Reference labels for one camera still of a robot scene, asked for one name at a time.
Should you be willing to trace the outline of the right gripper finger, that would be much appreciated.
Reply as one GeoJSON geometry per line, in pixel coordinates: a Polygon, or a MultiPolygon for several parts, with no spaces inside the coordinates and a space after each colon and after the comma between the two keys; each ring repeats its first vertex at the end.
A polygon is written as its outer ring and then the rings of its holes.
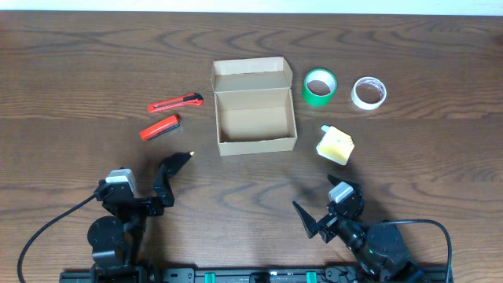
{"type": "Polygon", "coordinates": [[[349,186],[351,186],[353,188],[354,191],[356,192],[361,192],[362,191],[362,186],[356,182],[351,182],[351,181],[348,181],[348,180],[343,180],[341,178],[337,178],[336,176],[333,176],[333,175],[327,175],[327,179],[329,180],[329,182],[333,185],[333,186],[337,186],[339,184],[342,184],[342,183],[345,183],[345,184],[348,184],[349,186]]]}
{"type": "Polygon", "coordinates": [[[325,228],[325,218],[320,221],[316,221],[307,211],[305,211],[297,202],[292,202],[295,210],[297,211],[301,221],[303,223],[304,229],[307,233],[309,239],[313,238],[315,235],[320,234],[323,239],[325,239],[326,228],[325,228]]]}

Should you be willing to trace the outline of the red black stapler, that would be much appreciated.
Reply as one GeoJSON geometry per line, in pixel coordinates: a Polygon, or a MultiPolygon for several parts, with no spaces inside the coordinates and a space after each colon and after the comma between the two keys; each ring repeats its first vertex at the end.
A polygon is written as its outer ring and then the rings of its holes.
{"type": "Polygon", "coordinates": [[[176,115],[172,115],[142,130],[139,135],[143,141],[148,141],[178,127],[180,127],[179,118],[176,115]]]}

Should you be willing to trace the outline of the red utility knife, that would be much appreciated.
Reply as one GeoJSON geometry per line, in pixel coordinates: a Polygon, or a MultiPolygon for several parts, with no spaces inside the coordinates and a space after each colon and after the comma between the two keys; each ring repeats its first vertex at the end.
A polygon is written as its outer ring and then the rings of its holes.
{"type": "Polygon", "coordinates": [[[183,106],[201,106],[203,103],[204,98],[201,94],[191,93],[165,101],[153,102],[148,105],[147,110],[149,113],[157,113],[183,106]]]}

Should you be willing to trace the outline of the white tape roll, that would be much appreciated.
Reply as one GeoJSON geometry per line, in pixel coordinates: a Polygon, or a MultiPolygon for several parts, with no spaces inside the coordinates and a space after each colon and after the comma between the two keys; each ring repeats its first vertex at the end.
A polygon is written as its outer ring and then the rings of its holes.
{"type": "Polygon", "coordinates": [[[351,99],[360,109],[374,110],[379,108],[387,99],[387,88],[377,78],[362,77],[353,85],[351,99]]]}

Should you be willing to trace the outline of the green tape roll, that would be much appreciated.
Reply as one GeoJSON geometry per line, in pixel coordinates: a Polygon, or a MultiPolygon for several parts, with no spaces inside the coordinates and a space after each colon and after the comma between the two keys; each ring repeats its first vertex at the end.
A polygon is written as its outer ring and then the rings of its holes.
{"type": "Polygon", "coordinates": [[[337,78],[331,71],[325,68],[312,69],[303,80],[303,100],[311,106],[325,106],[332,100],[337,88],[337,78]]]}

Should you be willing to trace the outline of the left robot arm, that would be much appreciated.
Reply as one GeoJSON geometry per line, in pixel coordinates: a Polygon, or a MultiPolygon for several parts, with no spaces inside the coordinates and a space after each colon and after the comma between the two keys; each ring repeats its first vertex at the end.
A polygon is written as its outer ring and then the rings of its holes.
{"type": "Polygon", "coordinates": [[[87,240],[92,247],[92,282],[161,282],[163,275],[148,260],[138,257],[148,217],[161,216],[174,205],[170,170],[159,166],[152,184],[154,196],[137,198],[132,170],[111,171],[98,183],[95,198],[110,215],[96,220],[87,240]]]}

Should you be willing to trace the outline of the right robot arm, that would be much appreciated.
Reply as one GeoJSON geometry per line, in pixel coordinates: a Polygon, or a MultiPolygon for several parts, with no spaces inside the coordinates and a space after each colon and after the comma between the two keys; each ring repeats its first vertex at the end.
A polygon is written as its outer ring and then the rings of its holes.
{"type": "Polygon", "coordinates": [[[325,243],[338,237],[352,252],[367,280],[428,282],[395,225],[368,224],[359,219],[365,207],[362,186],[333,175],[328,180],[333,188],[328,193],[328,213],[322,219],[315,220],[297,202],[292,203],[307,236],[320,235],[325,243]]]}

